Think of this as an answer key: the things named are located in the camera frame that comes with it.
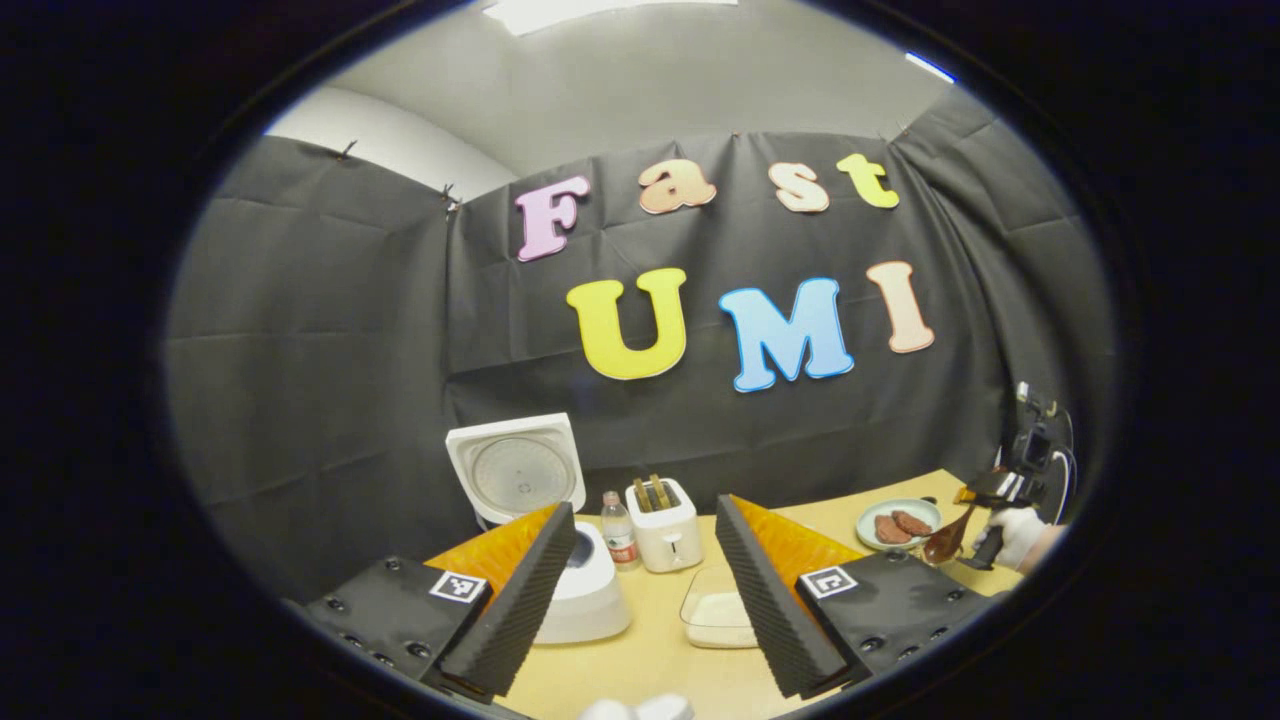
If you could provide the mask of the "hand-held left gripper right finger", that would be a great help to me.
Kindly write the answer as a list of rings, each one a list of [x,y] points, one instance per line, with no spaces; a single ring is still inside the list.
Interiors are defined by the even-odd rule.
[[[735,495],[718,498],[716,538],[786,697],[908,666],[995,605],[906,551],[859,553]]]

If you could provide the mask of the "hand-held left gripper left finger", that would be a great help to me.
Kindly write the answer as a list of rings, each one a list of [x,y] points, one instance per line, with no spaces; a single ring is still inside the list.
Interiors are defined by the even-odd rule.
[[[575,544],[573,507],[563,501],[428,561],[379,559],[288,607],[389,673],[489,705],[513,685]]]

